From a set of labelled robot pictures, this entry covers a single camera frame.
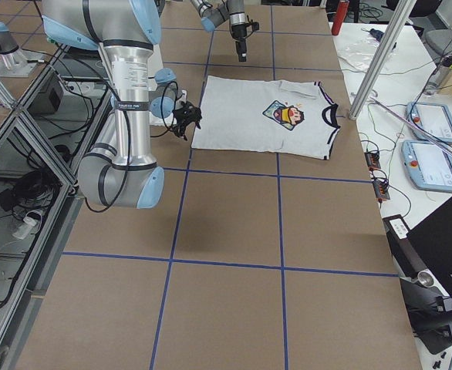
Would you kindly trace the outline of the orange electronics board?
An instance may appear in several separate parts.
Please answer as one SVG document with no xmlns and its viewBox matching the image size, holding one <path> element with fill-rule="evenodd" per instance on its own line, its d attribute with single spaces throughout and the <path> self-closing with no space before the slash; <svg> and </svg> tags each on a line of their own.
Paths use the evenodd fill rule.
<svg viewBox="0 0 452 370">
<path fill-rule="evenodd" d="M 364 153 L 367 166 L 370 171 L 380 170 L 380 162 L 379 162 L 379 154 L 374 152 L 365 152 Z"/>
</svg>

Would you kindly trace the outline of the red cylinder bottle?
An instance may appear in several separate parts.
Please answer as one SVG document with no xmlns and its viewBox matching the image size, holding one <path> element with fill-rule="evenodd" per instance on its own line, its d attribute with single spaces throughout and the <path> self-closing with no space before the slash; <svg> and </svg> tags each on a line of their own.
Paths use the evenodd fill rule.
<svg viewBox="0 0 452 370">
<path fill-rule="evenodd" d="M 340 0 L 339 1 L 335 16 L 332 20 L 332 28 L 331 28 L 332 35 L 339 34 L 342 24 L 344 23 L 344 20 L 346 18 L 348 8 L 349 8 L 348 0 Z"/>
</svg>

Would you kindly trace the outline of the lower blue teach pendant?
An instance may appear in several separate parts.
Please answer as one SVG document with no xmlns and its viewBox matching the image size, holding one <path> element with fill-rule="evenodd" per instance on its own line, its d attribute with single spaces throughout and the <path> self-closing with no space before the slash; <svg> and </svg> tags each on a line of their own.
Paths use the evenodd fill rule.
<svg viewBox="0 0 452 370">
<path fill-rule="evenodd" d="M 420 190 L 452 193 L 452 156 L 423 140 L 405 140 L 401 145 L 404 166 Z"/>
</svg>

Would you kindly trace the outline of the green handled reacher grabber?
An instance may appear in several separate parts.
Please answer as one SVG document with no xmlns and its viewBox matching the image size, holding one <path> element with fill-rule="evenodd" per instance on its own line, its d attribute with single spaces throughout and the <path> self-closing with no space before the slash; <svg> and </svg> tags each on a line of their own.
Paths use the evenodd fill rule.
<svg viewBox="0 0 452 370">
<path fill-rule="evenodd" d="M 412 119 L 403 118 L 402 116 L 398 115 L 394 111 L 392 111 L 388 106 L 381 103 L 376 98 L 370 97 L 369 98 L 373 103 L 378 105 L 379 107 L 383 108 L 386 112 L 391 114 L 394 118 L 400 120 L 402 123 L 407 125 L 412 131 L 418 132 L 422 134 L 426 140 L 430 141 L 432 144 L 438 146 L 443 152 L 446 154 L 449 154 L 452 156 L 452 146 L 448 143 L 444 142 L 442 139 L 439 139 L 438 137 L 434 136 L 431 133 L 428 133 L 425 129 L 423 129 L 421 126 L 418 126 Z"/>
</svg>

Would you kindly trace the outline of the blue teach pendant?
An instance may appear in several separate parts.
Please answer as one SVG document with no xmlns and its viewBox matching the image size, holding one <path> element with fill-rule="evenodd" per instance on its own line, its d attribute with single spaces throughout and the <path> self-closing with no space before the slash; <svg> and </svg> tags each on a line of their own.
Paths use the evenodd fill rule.
<svg viewBox="0 0 452 370">
<path fill-rule="evenodd" d="M 420 190 L 452 193 L 452 156 L 423 140 L 405 140 L 401 145 L 404 166 Z"/>
<path fill-rule="evenodd" d="M 427 133 L 452 144 L 452 115 L 446 105 L 410 102 L 406 106 L 406 117 Z"/>
</svg>

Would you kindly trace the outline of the aluminium frame post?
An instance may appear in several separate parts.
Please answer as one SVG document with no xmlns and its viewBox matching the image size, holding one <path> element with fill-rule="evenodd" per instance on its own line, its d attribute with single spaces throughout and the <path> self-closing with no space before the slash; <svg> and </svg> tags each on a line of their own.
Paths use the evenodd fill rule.
<svg viewBox="0 0 452 370">
<path fill-rule="evenodd" d="M 398 2 L 393 16 L 390 19 L 389 24 L 386 27 L 384 36 L 379 43 L 376 53 L 369 65 L 367 73 L 363 78 L 363 81 L 356 93 L 356 97 L 353 100 L 351 108 L 349 110 L 349 118 L 356 120 L 360 114 L 366 100 L 369 98 L 370 93 L 381 73 L 383 65 L 393 46 L 399 37 L 406 20 L 409 18 L 413 7 L 416 4 L 416 0 L 401 0 Z"/>
</svg>

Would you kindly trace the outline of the black laptop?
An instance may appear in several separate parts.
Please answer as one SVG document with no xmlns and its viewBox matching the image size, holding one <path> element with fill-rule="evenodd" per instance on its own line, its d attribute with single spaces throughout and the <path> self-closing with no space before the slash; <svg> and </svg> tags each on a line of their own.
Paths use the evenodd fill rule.
<svg viewBox="0 0 452 370">
<path fill-rule="evenodd" d="M 413 249 L 452 295 L 452 197 L 407 234 Z"/>
</svg>

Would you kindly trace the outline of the clear plastic sheet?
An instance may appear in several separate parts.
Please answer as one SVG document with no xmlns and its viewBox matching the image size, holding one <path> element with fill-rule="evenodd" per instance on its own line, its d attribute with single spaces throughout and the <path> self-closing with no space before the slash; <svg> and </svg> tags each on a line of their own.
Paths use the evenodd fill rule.
<svg viewBox="0 0 452 370">
<path fill-rule="evenodd" d="M 379 42 L 375 39 L 363 39 L 347 46 L 338 48 L 340 59 L 348 63 L 355 70 L 366 72 L 379 48 Z"/>
</svg>

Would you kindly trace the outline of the upper blue teach pendant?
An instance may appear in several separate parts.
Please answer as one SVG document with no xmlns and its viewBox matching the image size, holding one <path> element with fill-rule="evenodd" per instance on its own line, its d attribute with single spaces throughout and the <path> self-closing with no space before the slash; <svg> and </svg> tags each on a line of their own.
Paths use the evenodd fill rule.
<svg viewBox="0 0 452 370">
<path fill-rule="evenodd" d="M 410 102 L 406 106 L 406 117 L 427 133 L 452 144 L 452 115 L 446 105 Z"/>
</svg>

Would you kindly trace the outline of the grey cartoon print t-shirt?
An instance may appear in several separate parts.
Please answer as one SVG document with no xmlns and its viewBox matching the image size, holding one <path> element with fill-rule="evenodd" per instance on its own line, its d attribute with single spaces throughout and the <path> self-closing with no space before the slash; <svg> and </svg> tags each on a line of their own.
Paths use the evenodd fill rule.
<svg viewBox="0 0 452 370">
<path fill-rule="evenodd" d="M 328 160 L 339 133 L 338 106 L 321 82 L 209 76 L 192 147 L 288 153 Z"/>
</svg>

